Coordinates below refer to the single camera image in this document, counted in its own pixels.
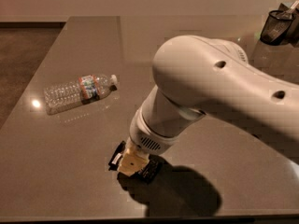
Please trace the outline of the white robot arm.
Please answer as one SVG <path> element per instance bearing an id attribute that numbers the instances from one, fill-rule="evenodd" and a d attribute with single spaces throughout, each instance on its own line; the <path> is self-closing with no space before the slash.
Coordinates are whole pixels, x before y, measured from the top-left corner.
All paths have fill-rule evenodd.
<path id="1" fill-rule="evenodd" d="M 155 86 L 131 122 L 119 172 L 131 176 L 150 155 L 173 146 L 205 115 L 231 123 L 292 161 L 299 150 L 299 85 L 248 63 L 231 41 L 182 35 L 165 42 L 152 63 Z"/>

